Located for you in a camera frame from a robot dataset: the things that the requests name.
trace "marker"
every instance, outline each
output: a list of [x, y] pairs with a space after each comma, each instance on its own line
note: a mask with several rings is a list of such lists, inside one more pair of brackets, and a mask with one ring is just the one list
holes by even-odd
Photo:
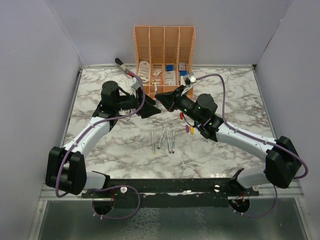
[[160, 146], [161, 146], [161, 143], [162, 143], [162, 138], [164, 137], [165, 131], [166, 131], [166, 127], [163, 128], [163, 131], [161, 133], [160, 141], [159, 141], [159, 144], [158, 144], [158, 147], [157, 147], [158, 149], [160, 149]]
[[168, 149], [169, 149], [169, 153], [171, 153], [170, 139], [169, 139], [168, 130], [166, 131], [166, 140], [167, 140], [167, 142], [168, 142]]
[[175, 130], [172, 133], [172, 153], [175, 153]]
[[156, 154], [156, 146], [155, 146], [155, 142], [154, 142], [154, 131], [151, 131], [151, 141], [152, 141], [153, 154]]
[[116, 58], [114, 61], [115, 61], [116, 68], [119, 69], [128, 79], [130, 77], [132, 77], [132, 78], [134, 77], [134, 76], [131, 76], [131, 74], [127, 74], [126, 73], [126, 68], [127, 67], [126, 67], [126, 65], [124, 65], [124, 63], [119, 58]]

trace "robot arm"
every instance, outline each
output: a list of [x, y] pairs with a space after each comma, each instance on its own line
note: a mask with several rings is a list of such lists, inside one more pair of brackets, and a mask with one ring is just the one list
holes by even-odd
[[[55, 146], [49, 152], [45, 176], [47, 186], [56, 187], [60, 166], [66, 158], [65, 163], [68, 165], [66, 164], [62, 169], [59, 190], [78, 195], [82, 190], [104, 187], [110, 177], [99, 172], [87, 172], [85, 159], [98, 141], [115, 126], [117, 120], [114, 118], [119, 117], [119, 111], [138, 109], [141, 105], [143, 91], [135, 78], [132, 79], [131, 89], [132, 95], [125, 92], [114, 81], [107, 81], [102, 85], [101, 101], [89, 124], [72, 141], [63, 147]], [[146, 95], [144, 105], [137, 114], [144, 119], [160, 113], [155, 104], [156, 102]]]
[[267, 183], [287, 188], [301, 167], [301, 163], [286, 151], [267, 143], [276, 144], [298, 155], [291, 140], [284, 136], [279, 139], [268, 138], [227, 124], [215, 114], [218, 106], [210, 94], [199, 95], [196, 102], [186, 96], [185, 93], [196, 84], [194, 75], [188, 74], [184, 81], [185, 86], [181, 85], [171, 92], [158, 93], [155, 98], [169, 112], [180, 110], [194, 120], [200, 134], [206, 139], [231, 144], [265, 162], [265, 166], [238, 170], [231, 178], [230, 185], [240, 192]]

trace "orange desk organizer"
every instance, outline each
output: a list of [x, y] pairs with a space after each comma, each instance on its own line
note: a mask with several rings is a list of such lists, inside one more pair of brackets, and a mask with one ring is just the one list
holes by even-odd
[[[134, 27], [135, 65], [138, 74], [139, 63], [150, 64], [150, 81], [144, 84], [145, 93], [155, 98], [154, 82], [158, 93], [170, 92], [181, 85], [179, 63], [185, 63], [188, 73], [192, 73], [196, 32], [194, 26], [135, 26]], [[175, 85], [165, 81], [166, 65], [174, 65]], [[161, 70], [158, 76], [153, 73]], [[192, 88], [187, 96], [193, 99]]]

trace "floor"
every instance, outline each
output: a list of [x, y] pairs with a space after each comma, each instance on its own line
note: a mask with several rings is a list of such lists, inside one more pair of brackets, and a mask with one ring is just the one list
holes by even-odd
[[[274, 199], [252, 199], [249, 212], [266, 212]], [[114, 209], [125, 216], [132, 209]], [[93, 217], [91, 201], [49, 201], [39, 240], [307, 240], [294, 198], [279, 199], [274, 213], [240, 216], [226, 207], [141, 208], [125, 220]]]
[[[245, 130], [272, 137], [251, 68], [194, 68], [193, 72], [196, 77], [221, 74], [227, 90], [227, 120]], [[102, 84], [110, 80], [118, 82], [125, 91], [130, 90], [128, 79], [116, 68], [83, 70], [64, 143], [88, 124], [100, 101]], [[223, 91], [220, 79], [210, 77], [199, 82], [194, 87], [194, 99], [202, 93], [213, 96], [218, 104], [216, 113], [221, 115]], [[231, 177], [239, 168], [262, 164], [258, 158], [236, 147], [203, 138], [196, 130], [194, 134], [186, 133], [186, 123], [179, 114], [179, 111], [164, 110], [146, 119], [133, 116], [119, 120], [86, 158], [87, 171], [98, 171], [114, 179], [223, 178]], [[170, 154], [164, 142], [153, 154], [151, 131], [158, 143], [165, 124], [170, 136], [175, 130], [175, 153]]]

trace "reflective glass floor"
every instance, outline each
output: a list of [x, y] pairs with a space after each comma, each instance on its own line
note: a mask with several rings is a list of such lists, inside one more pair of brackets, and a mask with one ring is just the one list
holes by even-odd
[[[268, 211], [274, 199], [251, 200], [248, 213]], [[114, 209], [125, 216], [131, 209]], [[247, 218], [230, 208], [142, 208], [126, 220], [93, 217], [91, 201], [48, 201], [40, 240], [306, 240], [294, 198], [280, 198], [264, 218]]]

